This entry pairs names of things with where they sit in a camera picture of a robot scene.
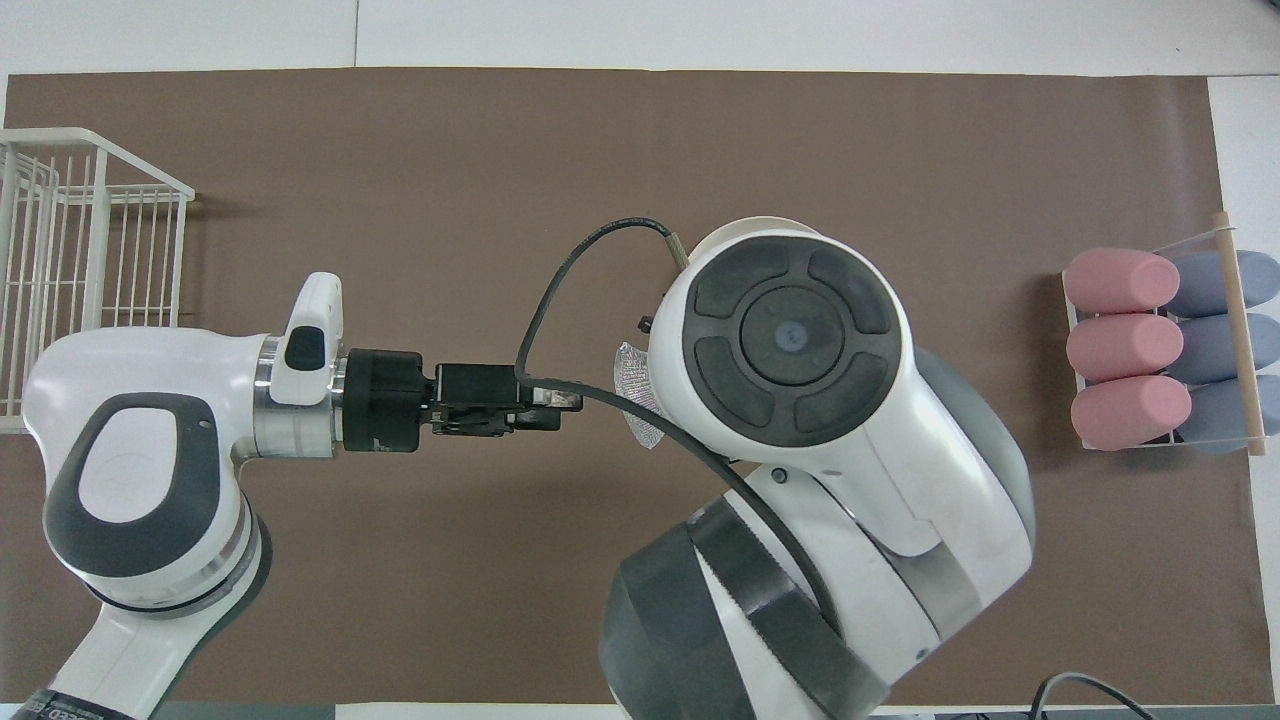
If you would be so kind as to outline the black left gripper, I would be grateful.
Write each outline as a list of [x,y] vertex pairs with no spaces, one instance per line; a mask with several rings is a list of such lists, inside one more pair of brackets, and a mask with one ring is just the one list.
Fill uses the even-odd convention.
[[520,386],[509,365],[442,363],[424,374],[422,356],[406,351],[353,348],[346,357],[340,401],[344,450],[413,452],[420,427],[439,436],[498,437],[516,430],[558,430],[561,413],[581,411],[582,396]]

